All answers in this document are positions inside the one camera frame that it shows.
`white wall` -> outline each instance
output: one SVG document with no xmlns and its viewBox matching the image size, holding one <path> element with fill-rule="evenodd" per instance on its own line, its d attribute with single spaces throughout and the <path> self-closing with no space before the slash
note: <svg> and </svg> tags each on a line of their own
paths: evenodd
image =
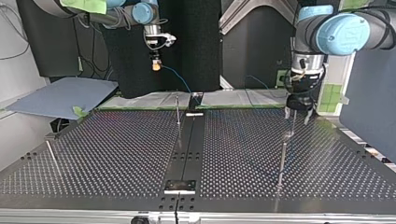
<svg viewBox="0 0 396 224">
<path fill-rule="evenodd" d="M 15 0 L 0 0 L 17 9 Z M 19 23 L 8 13 L 18 28 Z M 0 16 L 0 58 L 24 51 L 26 42 Z M 32 52 L 22 56 L 0 60 L 0 109 L 23 95 L 40 89 L 46 80 L 40 77 Z M 37 147 L 50 132 L 51 119 L 0 111 L 0 170 L 17 160 L 21 155 Z"/>
</svg>

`green tape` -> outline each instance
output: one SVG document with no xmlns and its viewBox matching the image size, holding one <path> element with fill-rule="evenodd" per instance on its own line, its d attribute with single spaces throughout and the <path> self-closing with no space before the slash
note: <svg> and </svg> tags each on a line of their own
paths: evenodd
<svg viewBox="0 0 396 224">
<path fill-rule="evenodd" d="M 82 108 L 79 106 L 73 106 L 73 111 L 75 115 L 77 115 L 79 118 L 84 118 L 87 117 L 87 115 L 89 115 L 88 112 L 83 111 Z"/>
<path fill-rule="evenodd" d="M 106 0 L 61 0 L 63 7 L 78 8 L 91 13 L 106 14 Z"/>
<path fill-rule="evenodd" d="M 341 101 L 342 85 L 326 84 L 321 96 L 318 112 L 334 113 Z"/>
<path fill-rule="evenodd" d="M 364 7 L 368 2 L 369 0 L 345 0 L 341 9 Z"/>
<path fill-rule="evenodd" d="M 289 70 L 277 70 L 277 78 L 276 78 L 276 85 L 278 87 L 285 87 L 285 83 L 281 80 L 281 78 L 285 78 L 286 74 Z"/>
</svg>

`blue cable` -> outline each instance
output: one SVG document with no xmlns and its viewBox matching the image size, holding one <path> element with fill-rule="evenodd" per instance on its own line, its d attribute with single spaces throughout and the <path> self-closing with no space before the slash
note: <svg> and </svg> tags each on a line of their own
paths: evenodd
<svg viewBox="0 0 396 224">
<path fill-rule="evenodd" d="M 263 83 L 261 80 L 259 80 L 258 78 L 254 77 L 254 76 L 247 76 L 247 78 L 248 78 L 248 77 L 251 77 L 251 78 L 253 78 L 254 80 L 260 82 L 260 83 L 265 87 L 265 89 L 267 89 L 267 90 L 270 92 L 270 94 L 271 94 L 274 98 L 285 98 L 285 97 L 286 97 L 286 96 L 276 96 L 276 95 L 274 95 L 274 94 L 271 92 L 271 89 L 270 89 L 265 83 Z"/>
<path fill-rule="evenodd" d="M 184 83 L 184 85 L 187 88 L 187 91 L 189 91 L 189 93 L 192 94 L 192 91 L 191 91 L 189 85 L 187 84 L 186 80 L 184 80 L 184 78 L 181 75 L 179 75 L 178 72 L 175 69 L 173 69 L 171 67 L 168 67 L 168 66 L 165 66 L 165 65 L 163 65 L 162 68 L 166 68 L 169 71 L 173 72 Z M 198 100 L 195 97 L 193 97 L 193 98 L 194 98 L 195 102 L 199 105 L 200 103 L 198 102 Z"/>
</svg>

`white panel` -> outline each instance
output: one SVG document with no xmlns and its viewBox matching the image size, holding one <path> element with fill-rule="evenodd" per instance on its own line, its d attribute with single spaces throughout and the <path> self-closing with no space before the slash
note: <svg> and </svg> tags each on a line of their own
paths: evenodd
<svg viewBox="0 0 396 224">
<path fill-rule="evenodd" d="M 0 171 L 44 142 L 51 118 L 7 112 L 0 119 Z"/>
</svg>

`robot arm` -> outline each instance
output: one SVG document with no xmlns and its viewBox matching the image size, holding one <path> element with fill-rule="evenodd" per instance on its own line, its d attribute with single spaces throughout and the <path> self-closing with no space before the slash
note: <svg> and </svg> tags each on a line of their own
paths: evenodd
<svg viewBox="0 0 396 224">
<path fill-rule="evenodd" d="M 345 56 L 361 49 L 393 49 L 396 10 L 365 7 L 333 13 L 332 6 L 304 7 L 297 21 L 291 75 L 285 84 L 287 107 L 312 111 L 311 92 L 325 74 L 326 55 Z"/>
<path fill-rule="evenodd" d="M 61 18 L 81 17 L 84 18 L 87 12 L 63 7 L 60 0 L 34 0 L 44 11 Z M 134 6 L 121 7 L 125 0 L 107 0 L 106 15 L 90 13 L 90 21 L 99 22 L 108 29 L 130 27 L 132 25 L 144 25 L 143 37 L 150 49 L 150 59 L 152 69 L 159 71 L 162 67 L 159 50 L 163 47 L 171 47 L 176 38 L 168 33 L 162 33 L 160 11 L 157 0 L 141 0 Z"/>
</svg>

